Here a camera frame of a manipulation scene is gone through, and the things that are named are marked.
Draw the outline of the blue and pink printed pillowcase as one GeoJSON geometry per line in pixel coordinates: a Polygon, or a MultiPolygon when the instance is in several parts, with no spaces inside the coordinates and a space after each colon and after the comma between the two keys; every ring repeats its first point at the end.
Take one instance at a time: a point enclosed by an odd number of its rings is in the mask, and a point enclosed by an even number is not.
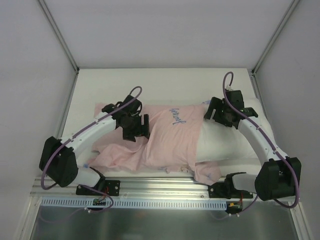
{"type": "Polygon", "coordinates": [[[219,180],[222,174],[217,163],[197,161],[204,105],[144,105],[141,113],[149,116],[150,137],[124,140],[123,129],[118,127],[93,143],[91,149],[97,156],[88,160],[89,167],[190,173],[209,186],[219,180]]]}

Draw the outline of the white pillow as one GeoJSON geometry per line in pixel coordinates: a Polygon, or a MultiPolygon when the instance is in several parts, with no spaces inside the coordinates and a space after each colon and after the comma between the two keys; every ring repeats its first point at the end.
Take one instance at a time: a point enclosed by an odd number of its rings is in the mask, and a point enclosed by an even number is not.
{"type": "Polygon", "coordinates": [[[196,162],[257,159],[248,140],[234,127],[226,127],[213,119],[204,119],[209,103],[195,105],[201,122],[196,147],[196,162]]]}

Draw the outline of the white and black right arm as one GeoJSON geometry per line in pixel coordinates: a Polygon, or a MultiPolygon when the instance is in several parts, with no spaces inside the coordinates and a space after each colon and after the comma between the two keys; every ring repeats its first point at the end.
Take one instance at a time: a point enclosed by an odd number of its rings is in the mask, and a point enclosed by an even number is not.
{"type": "Polygon", "coordinates": [[[215,193],[223,198],[234,198],[242,191],[255,193],[261,200],[295,197],[299,200],[302,164],[277,147],[261,126],[258,113],[246,107],[240,90],[224,90],[224,97],[212,97],[206,120],[214,120],[225,127],[238,130],[253,148],[261,169],[257,175],[246,172],[230,173],[223,184],[215,183],[215,193]]]}

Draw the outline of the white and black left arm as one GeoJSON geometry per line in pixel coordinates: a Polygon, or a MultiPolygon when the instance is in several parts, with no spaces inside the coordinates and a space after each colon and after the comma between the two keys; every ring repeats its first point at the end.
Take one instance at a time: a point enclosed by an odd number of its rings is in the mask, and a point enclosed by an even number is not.
{"type": "Polygon", "coordinates": [[[105,188],[105,176],[92,167],[78,167],[77,158],[102,136],[122,129],[122,139],[135,142],[137,137],[149,138],[149,116],[141,115],[142,103],[128,95],[124,101],[104,106],[95,120],[72,136],[49,137],[42,150],[39,169],[56,185],[64,188],[70,184],[86,186],[93,195],[105,188]]]}

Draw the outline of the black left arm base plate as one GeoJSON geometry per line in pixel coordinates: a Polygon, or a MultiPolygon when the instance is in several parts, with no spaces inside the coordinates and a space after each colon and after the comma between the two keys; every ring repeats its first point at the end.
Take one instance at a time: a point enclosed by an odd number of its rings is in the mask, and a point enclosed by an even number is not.
{"type": "Polygon", "coordinates": [[[120,180],[102,179],[95,186],[91,187],[94,191],[83,185],[79,185],[76,188],[75,194],[78,196],[101,196],[102,194],[107,194],[111,197],[117,197],[119,196],[120,187],[120,180]]]}

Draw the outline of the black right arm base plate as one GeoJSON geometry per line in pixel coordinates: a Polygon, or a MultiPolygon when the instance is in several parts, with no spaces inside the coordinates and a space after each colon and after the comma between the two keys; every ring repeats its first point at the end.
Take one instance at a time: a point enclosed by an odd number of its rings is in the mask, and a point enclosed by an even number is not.
{"type": "Polygon", "coordinates": [[[253,194],[245,190],[237,190],[233,186],[227,186],[224,182],[216,182],[207,187],[209,198],[221,199],[252,199],[253,194]]]}

